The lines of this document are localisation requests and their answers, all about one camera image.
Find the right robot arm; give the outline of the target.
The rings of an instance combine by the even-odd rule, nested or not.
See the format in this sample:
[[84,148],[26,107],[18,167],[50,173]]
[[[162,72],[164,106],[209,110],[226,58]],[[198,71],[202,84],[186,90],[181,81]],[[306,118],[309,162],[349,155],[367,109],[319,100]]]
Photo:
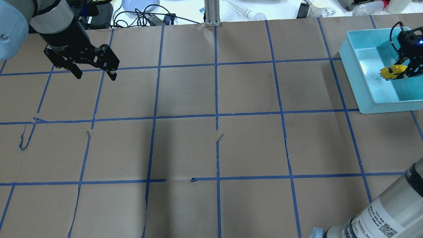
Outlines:
[[[422,27],[349,31],[339,50],[360,113],[422,109]],[[310,238],[421,238],[422,159],[345,225]]]

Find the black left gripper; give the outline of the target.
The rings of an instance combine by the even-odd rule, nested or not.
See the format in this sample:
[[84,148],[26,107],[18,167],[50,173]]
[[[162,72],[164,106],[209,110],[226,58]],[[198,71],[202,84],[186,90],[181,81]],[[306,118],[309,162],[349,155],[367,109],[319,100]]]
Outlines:
[[95,68],[105,71],[110,80],[116,80],[120,60],[109,45],[94,47],[78,20],[72,20],[70,25],[60,32],[40,33],[40,36],[48,44],[44,48],[44,54],[54,67],[64,68],[77,79],[81,79],[83,72],[73,61],[85,64],[90,62]]

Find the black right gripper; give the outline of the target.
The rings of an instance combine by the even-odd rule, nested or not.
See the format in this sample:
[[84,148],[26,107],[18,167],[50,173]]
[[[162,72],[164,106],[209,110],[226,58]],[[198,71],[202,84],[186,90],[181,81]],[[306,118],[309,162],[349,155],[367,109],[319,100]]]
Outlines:
[[422,28],[415,28],[401,31],[396,37],[400,48],[394,48],[398,55],[398,60],[393,65],[403,65],[406,60],[409,60],[405,71],[407,78],[419,76],[423,71],[422,30]]

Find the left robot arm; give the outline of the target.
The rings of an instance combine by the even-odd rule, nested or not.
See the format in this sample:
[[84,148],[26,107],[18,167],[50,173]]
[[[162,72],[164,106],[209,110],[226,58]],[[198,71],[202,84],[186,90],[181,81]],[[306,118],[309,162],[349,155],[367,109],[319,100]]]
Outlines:
[[44,54],[54,67],[83,75],[78,64],[101,69],[116,80],[119,59],[111,47],[94,47],[81,22],[65,0],[2,0],[0,58],[14,57],[32,27],[44,41]]

